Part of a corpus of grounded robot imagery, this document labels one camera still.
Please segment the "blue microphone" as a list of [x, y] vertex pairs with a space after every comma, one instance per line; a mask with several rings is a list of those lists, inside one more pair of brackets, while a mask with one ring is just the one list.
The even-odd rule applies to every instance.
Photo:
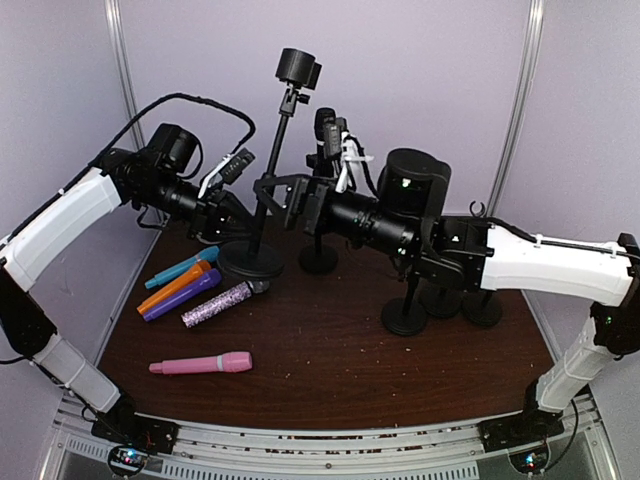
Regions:
[[151, 290], [156, 287], [160, 287], [168, 284], [169, 282], [175, 280], [182, 274], [184, 274], [187, 270], [189, 270], [193, 265], [195, 265], [198, 261], [207, 261], [209, 263], [215, 262], [220, 248], [218, 246], [210, 246], [207, 247], [197, 254], [183, 260], [159, 273], [154, 275], [151, 279], [147, 280], [144, 284], [147, 290]]

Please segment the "glitter mic stand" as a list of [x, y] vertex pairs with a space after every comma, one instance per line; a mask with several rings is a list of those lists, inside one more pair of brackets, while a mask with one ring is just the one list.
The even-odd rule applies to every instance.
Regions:
[[[295, 115], [299, 103], [309, 103], [310, 95], [304, 89], [313, 91], [316, 88], [321, 69], [322, 65], [310, 53], [295, 48], [282, 50], [275, 76], [287, 87], [279, 107], [280, 119], [269, 161], [261, 180], [275, 176], [289, 120]], [[220, 249], [218, 265], [224, 273], [253, 281], [272, 280], [282, 273], [284, 262], [280, 254], [262, 240], [267, 211], [267, 206], [259, 200], [251, 237], [229, 242]]]

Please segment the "black microphone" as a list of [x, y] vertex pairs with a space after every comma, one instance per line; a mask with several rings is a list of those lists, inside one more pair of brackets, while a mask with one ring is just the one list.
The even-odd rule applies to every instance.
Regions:
[[333, 123], [336, 119], [336, 112], [331, 107], [321, 107], [315, 112], [314, 117], [314, 136], [318, 149], [324, 146], [324, 127], [326, 124]]

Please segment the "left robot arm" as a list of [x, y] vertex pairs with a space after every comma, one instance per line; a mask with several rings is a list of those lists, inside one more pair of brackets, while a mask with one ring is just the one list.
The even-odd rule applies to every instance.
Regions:
[[225, 188], [254, 155], [236, 149], [194, 185], [185, 169], [200, 147], [187, 130], [162, 124], [137, 152], [109, 148], [1, 242], [1, 328], [10, 346], [74, 393], [123, 444], [149, 440], [133, 399], [58, 333], [30, 290], [60, 253], [122, 205], [157, 208], [185, 221], [191, 238], [223, 240], [248, 232], [250, 213]]

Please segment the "black mic stand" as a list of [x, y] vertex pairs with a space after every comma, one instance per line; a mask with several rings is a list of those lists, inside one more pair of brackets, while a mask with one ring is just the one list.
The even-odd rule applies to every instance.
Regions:
[[[314, 176], [328, 177], [334, 176], [334, 168], [330, 161], [324, 158], [321, 147], [317, 147], [315, 154], [306, 156], [306, 163], [313, 169]], [[314, 236], [314, 244], [301, 249], [298, 256], [300, 268], [312, 275], [325, 275], [335, 270], [338, 263], [337, 251], [323, 243], [323, 233], [318, 232]]]

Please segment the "orange microphone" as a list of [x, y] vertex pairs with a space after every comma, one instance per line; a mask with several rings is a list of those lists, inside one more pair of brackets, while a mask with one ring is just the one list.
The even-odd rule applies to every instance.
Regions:
[[159, 291], [144, 300], [137, 308], [137, 312], [140, 315], [144, 315], [152, 307], [167, 300], [172, 295], [178, 293], [180, 290], [190, 285], [197, 279], [199, 279], [204, 273], [212, 269], [211, 264], [206, 260], [199, 260], [195, 264], [189, 267], [184, 273], [172, 280], [167, 285], [163, 286]]

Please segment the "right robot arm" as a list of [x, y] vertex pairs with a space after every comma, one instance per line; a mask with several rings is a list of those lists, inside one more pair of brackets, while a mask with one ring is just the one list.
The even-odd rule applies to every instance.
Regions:
[[574, 396], [612, 361], [639, 349], [639, 247], [627, 233], [605, 243], [532, 235], [497, 218], [443, 211], [451, 169], [411, 148], [392, 150], [376, 197], [343, 191], [334, 179], [304, 174], [266, 177], [260, 203], [286, 229], [329, 231], [393, 259], [411, 286], [427, 280], [460, 292], [464, 314], [495, 318], [493, 293], [504, 289], [564, 294], [590, 301], [588, 318], [563, 357], [526, 389], [520, 413], [487, 420], [489, 450], [560, 434]]

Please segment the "purple microphone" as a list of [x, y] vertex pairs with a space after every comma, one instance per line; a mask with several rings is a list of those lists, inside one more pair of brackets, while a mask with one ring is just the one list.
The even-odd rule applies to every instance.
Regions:
[[200, 293], [216, 287], [222, 280], [222, 276], [217, 269], [209, 270], [203, 273], [197, 280], [188, 284], [175, 294], [161, 301], [157, 305], [151, 307], [143, 314], [145, 322], [150, 322], [166, 314], [167, 312], [177, 308], [187, 300], [199, 295]]

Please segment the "pink mic stand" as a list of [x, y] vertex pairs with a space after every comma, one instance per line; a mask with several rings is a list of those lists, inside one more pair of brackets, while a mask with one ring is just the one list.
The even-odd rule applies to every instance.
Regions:
[[414, 300], [419, 278], [412, 275], [407, 281], [404, 297], [389, 300], [381, 311], [381, 322], [391, 333], [409, 337], [420, 334], [426, 327], [427, 314], [424, 308]]

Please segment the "glitter silver microphone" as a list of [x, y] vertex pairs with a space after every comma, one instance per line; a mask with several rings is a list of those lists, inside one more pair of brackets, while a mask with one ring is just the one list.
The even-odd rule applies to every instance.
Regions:
[[182, 314], [182, 322], [187, 328], [193, 328], [196, 325], [244, 302], [245, 300], [248, 300], [252, 296], [266, 292], [269, 288], [269, 281], [241, 282], [196, 308]]

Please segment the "pink microphone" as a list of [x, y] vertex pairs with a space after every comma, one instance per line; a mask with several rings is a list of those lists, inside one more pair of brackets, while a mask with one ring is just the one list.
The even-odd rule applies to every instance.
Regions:
[[253, 368], [250, 352], [236, 351], [216, 356], [165, 360], [151, 363], [148, 370], [157, 375], [189, 375], [204, 373], [241, 373]]

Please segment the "mic stand front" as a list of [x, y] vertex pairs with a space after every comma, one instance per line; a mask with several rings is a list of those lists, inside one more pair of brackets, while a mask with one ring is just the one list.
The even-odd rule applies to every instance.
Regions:
[[461, 311], [472, 324], [485, 328], [496, 326], [503, 315], [502, 304], [491, 291], [467, 294], [462, 300]]

